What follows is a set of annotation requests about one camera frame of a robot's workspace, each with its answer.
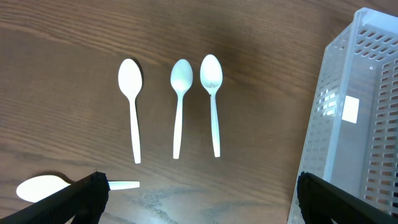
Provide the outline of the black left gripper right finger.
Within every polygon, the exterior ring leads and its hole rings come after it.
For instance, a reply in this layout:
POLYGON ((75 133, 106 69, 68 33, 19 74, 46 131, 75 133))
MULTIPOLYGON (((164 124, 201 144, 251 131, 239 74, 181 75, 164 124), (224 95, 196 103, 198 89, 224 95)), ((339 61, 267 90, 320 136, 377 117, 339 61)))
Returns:
POLYGON ((309 172, 299 175, 296 191, 305 223, 397 223, 396 218, 309 172))

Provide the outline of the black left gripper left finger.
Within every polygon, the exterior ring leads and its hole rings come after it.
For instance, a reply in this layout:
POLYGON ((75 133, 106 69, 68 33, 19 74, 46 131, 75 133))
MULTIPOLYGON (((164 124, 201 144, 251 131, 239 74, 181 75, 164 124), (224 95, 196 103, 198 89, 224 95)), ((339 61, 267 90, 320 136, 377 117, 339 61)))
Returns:
POLYGON ((1 224, 97 224, 109 198, 106 174, 94 172, 29 207, 1 219, 1 224))

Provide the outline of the white plastic spoon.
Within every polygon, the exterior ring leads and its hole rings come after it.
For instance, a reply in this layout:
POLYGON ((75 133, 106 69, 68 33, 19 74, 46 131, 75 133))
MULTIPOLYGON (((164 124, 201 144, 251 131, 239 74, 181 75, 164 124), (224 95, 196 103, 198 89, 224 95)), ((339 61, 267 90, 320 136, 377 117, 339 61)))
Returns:
POLYGON ((207 55, 200 67, 200 81, 204 89, 210 96, 211 113, 211 136, 215 157, 220 157, 220 130, 218 123, 218 113, 216 109, 216 93, 223 81, 223 72, 218 59, 212 55, 207 55))
MULTIPOLYGON (((40 175, 19 184, 16 194, 25 201, 36 203, 71 184, 56 175, 40 175)), ((125 190, 140 187, 140 182, 138 181, 109 181, 108 184, 110 190, 125 190)))
POLYGON ((142 89, 141 71, 133 59, 123 60, 118 72, 119 89, 129 101, 130 122, 131 122, 131 141, 134 162, 141 163, 141 144, 139 135, 139 125, 136 111, 136 97, 142 89))
POLYGON ((180 147, 182 141, 183 97, 193 83, 193 70, 187 60, 180 59, 174 65, 170 76, 170 83, 177 94, 173 158, 178 159, 180 155, 180 147))

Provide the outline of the clear plastic basket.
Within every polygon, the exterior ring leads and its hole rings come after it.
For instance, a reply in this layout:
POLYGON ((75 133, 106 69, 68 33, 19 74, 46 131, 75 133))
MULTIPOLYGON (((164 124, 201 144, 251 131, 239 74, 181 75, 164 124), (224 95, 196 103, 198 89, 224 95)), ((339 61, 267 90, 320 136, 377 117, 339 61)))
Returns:
POLYGON ((397 18, 369 8, 325 49, 299 165, 397 218, 397 18))

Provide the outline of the white label in basket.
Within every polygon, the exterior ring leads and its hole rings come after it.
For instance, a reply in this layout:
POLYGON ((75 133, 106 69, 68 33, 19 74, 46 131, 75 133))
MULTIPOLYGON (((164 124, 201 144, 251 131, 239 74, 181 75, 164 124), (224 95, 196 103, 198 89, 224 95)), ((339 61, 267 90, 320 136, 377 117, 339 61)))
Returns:
POLYGON ((342 113, 342 120, 349 123, 357 123, 359 111, 359 99, 352 96, 345 96, 345 102, 342 113))

